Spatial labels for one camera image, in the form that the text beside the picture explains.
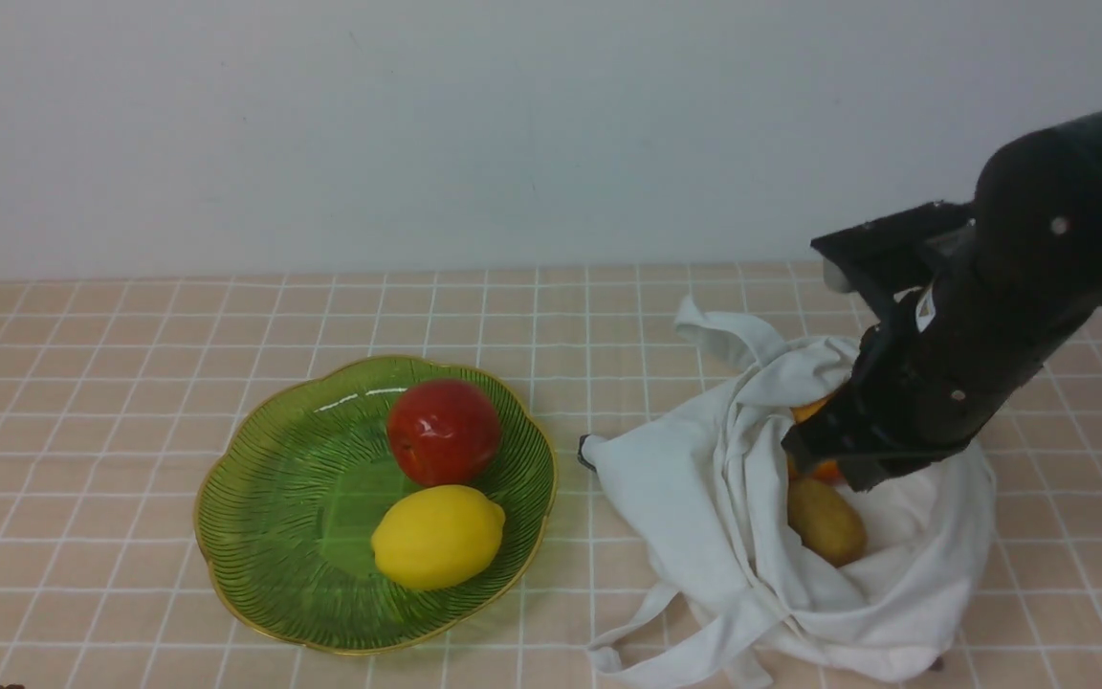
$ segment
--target bag handle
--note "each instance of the bag handle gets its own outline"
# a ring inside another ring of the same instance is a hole
[[[737,689],[766,689],[773,685],[768,671],[754,657],[741,657],[754,642],[784,620],[760,605],[754,591],[738,596],[716,620],[679,645],[646,661],[624,667],[615,644],[652,622],[678,594],[673,585],[659,581],[644,598],[631,622],[594,638],[585,647],[594,670],[634,689],[679,689],[704,681],[722,670],[730,672],[730,679]]]
[[[788,351],[785,338],[765,320],[721,311],[705,314],[690,293],[678,305],[674,331],[700,352],[722,359],[736,370],[768,366]]]

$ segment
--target red apple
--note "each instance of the red apple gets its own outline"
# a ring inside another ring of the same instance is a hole
[[[398,397],[386,435],[398,466],[417,484],[467,483],[496,456],[499,415],[474,384],[437,378]]]

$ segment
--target green plate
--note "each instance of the green plate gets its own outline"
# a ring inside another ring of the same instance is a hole
[[[490,397],[501,448],[472,483],[504,507],[494,562],[464,584],[415,592],[377,571],[368,538],[419,487],[395,463],[386,417],[411,385],[453,376]],[[212,467],[195,504],[198,548],[224,605],[259,633],[370,655],[428,640],[503,596],[547,531],[555,459],[500,380],[466,366],[375,357],[259,406]]]

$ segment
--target white tote bag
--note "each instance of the white tote bag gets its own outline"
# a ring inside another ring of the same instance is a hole
[[[756,316],[704,314],[691,298],[677,329],[744,373],[656,422],[582,444],[659,577],[629,624],[587,647],[596,671],[634,689],[677,689],[724,670],[737,688],[761,689],[773,678],[753,645],[882,681],[928,670],[952,645],[993,538],[996,489],[980,446],[868,493],[841,489],[869,545],[832,568],[788,527],[779,441],[791,407],[847,379],[856,342],[785,342]],[[625,667],[615,646],[679,594],[700,632]]]

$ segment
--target black robotic arm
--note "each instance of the black robotic arm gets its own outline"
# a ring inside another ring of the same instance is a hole
[[[852,378],[782,446],[801,472],[838,460],[871,489],[966,448],[1102,305],[1102,112],[1004,146],[970,204],[934,202],[812,247],[879,323]]]

